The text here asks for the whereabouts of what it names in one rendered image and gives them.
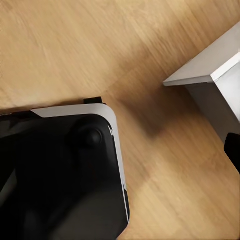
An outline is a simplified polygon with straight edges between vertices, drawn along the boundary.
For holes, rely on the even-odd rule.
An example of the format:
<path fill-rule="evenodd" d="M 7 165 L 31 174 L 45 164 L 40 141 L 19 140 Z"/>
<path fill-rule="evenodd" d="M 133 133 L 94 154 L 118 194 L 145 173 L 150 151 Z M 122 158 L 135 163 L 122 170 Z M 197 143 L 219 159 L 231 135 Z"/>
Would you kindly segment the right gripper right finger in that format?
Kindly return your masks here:
<path fill-rule="evenodd" d="M 224 151 L 240 173 L 240 135 L 229 133 L 227 135 Z"/>

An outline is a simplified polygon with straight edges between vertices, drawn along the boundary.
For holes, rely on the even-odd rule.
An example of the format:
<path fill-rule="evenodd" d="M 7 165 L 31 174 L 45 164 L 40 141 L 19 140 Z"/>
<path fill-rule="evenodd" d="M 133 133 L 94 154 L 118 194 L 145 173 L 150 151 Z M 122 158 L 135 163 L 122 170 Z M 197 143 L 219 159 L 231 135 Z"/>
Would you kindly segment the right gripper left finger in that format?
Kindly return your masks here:
<path fill-rule="evenodd" d="M 0 193 L 26 152 L 22 133 L 0 138 Z"/>

